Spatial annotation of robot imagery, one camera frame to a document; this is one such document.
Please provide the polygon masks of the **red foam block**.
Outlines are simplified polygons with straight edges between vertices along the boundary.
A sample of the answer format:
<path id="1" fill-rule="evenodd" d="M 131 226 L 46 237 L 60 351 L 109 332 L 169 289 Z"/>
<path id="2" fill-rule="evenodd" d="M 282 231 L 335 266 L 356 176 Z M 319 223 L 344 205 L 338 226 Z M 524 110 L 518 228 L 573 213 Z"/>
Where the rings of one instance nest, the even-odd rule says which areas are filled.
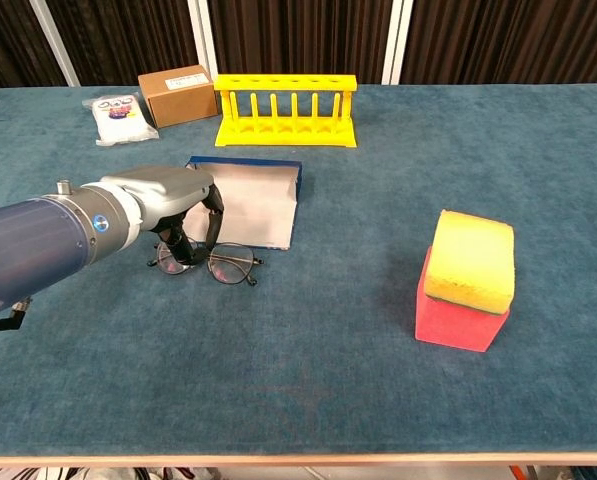
<path id="1" fill-rule="evenodd" d="M 511 309 L 493 314 L 428 296 L 424 291 L 432 247 L 426 252 L 418 281 L 415 339 L 473 352 L 486 352 L 507 321 Z"/>

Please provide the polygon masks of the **brown cardboard box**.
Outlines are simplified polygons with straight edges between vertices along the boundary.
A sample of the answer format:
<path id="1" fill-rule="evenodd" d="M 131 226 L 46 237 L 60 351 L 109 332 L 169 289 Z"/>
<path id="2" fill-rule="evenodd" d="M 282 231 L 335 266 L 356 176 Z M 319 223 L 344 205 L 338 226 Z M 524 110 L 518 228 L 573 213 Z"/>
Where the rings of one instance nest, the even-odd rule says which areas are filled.
<path id="1" fill-rule="evenodd" d="M 218 114 L 212 80 L 201 65 L 141 74 L 138 83 L 157 128 Z"/>

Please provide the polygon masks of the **white plastic packet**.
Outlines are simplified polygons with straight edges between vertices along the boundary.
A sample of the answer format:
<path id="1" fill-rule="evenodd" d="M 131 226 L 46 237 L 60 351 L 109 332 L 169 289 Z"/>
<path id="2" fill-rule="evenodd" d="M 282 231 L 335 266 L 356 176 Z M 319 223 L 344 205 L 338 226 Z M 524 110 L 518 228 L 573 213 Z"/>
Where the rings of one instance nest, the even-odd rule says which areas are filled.
<path id="1" fill-rule="evenodd" d="M 135 93 L 106 95 L 82 101 L 97 125 L 100 147 L 158 139 L 158 131 L 145 119 Z"/>

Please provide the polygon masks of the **blue eyeglasses case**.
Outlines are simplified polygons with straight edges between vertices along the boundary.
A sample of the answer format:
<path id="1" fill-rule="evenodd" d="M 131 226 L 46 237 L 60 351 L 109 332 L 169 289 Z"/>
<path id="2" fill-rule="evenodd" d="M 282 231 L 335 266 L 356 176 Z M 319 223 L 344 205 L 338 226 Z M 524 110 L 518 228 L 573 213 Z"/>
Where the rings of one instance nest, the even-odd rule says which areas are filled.
<path id="1" fill-rule="evenodd" d="M 220 243 L 287 250 L 302 182 L 292 160 L 193 156 L 187 167 L 212 175 L 224 204 Z"/>

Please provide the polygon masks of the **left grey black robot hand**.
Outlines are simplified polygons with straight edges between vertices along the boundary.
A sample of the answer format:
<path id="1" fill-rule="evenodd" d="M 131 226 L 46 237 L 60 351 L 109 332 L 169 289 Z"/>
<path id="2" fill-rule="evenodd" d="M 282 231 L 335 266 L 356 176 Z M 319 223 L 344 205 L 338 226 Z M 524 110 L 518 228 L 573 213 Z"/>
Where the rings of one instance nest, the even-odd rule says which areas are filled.
<path id="1" fill-rule="evenodd" d="M 140 210 L 140 231 L 157 234 L 174 259 L 195 266 L 208 258 L 217 243 L 224 204 L 211 174 L 187 167 L 143 166 L 101 178 L 129 194 Z M 203 204 L 209 210 L 209 226 L 202 247 L 193 247 L 183 229 L 190 209 Z"/>

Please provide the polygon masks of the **black wire-frame eyeglasses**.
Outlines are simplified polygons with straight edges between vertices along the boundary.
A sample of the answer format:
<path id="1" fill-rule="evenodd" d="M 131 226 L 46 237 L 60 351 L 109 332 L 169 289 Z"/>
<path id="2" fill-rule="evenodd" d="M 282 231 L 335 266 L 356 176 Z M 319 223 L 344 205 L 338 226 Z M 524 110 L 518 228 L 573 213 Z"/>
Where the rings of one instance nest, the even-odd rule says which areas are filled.
<path id="1" fill-rule="evenodd" d="M 147 262 L 149 267 L 157 267 L 167 275 L 181 275 L 205 265 L 214 279 L 225 285 L 247 282 L 250 286 L 256 286 L 258 281 L 252 271 L 256 266 L 265 264 L 249 246 L 233 242 L 217 244 L 197 265 L 179 263 L 163 241 L 155 244 L 154 248 L 156 256 Z"/>

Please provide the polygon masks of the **blue table cloth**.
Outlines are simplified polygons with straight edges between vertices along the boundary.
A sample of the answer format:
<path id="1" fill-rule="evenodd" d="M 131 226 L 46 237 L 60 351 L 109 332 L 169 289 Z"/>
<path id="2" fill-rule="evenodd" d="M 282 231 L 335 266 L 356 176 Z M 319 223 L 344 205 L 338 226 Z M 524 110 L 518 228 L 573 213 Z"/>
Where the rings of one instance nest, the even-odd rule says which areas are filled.
<path id="1" fill-rule="evenodd" d="M 0 332 L 0 457 L 597 452 L 597 84 L 376 86 L 358 145 L 299 161 L 290 249 L 257 285 L 148 266 L 155 238 Z M 439 213 L 515 231 L 483 354 L 414 337 Z"/>

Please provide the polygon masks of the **yellow sponge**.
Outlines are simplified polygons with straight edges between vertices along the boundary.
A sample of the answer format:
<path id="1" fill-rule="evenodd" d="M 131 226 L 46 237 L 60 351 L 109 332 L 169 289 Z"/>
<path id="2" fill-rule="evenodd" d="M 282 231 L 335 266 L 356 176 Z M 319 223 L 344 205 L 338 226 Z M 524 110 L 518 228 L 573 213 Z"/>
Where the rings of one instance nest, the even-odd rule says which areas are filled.
<path id="1" fill-rule="evenodd" d="M 502 315 L 515 294 L 515 236 L 509 224 L 440 213 L 424 278 L 433 298 Z"/>

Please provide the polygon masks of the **white aluminium partition post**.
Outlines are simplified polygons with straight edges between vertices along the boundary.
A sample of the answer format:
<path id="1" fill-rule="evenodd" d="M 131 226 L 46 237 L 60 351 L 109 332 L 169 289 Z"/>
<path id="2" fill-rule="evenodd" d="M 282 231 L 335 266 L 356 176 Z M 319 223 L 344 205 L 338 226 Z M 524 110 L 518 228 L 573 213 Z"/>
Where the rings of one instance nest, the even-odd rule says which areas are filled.
<path id="1" fill-rule="evenodd" d="M 69 87 L 80 87 L 80 79 L 75 71 L 46 0 L 28 0 L 28 2 L 67 85 Z"/>
<path id="2" fill-rule="evenodd" d="M 193 30 L 198 64 L 211 80 L 219 73 L 208 0 L 186 0 Z"/>
<path id="3" fill-rule="evenodd" d="M 381 84 L 398 85 L 415 0 L 392 0 Z"/>

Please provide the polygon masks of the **yellow test tube rack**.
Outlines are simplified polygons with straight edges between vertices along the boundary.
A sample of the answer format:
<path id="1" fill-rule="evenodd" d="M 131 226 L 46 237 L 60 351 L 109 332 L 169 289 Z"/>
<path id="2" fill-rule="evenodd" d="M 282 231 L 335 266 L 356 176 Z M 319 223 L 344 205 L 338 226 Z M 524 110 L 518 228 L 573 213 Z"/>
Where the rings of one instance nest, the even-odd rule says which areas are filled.
<path id="1" fill-rule="evenodd" d="M 219 74 L 215 145 L 357 146 L 350 74 Z"/>

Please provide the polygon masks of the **dark pleated partition panel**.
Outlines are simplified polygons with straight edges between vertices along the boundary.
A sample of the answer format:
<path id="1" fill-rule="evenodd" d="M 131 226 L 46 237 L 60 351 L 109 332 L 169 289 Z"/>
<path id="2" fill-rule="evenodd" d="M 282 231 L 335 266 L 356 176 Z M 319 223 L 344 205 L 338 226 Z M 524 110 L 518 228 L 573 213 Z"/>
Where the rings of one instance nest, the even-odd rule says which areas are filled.
<path id="1" fill-rule="evenodd" d="M 207 0 L 218 71 L 382 79 L 393 0 Z"/>
<path id="2" fill-rule="evenodd" d="M 597 0 L 414 0 L 399 81 L 597 83 Z"/>
<path id="3" fill-rule="evenodd" d="M 0 88 L 66 84 L 29 0 L 0 0 Z"/>
<path id="4" fill-rule="evenodd" d="M 45 0 L 83 86 L 198 63 L 187 0 Z"/>

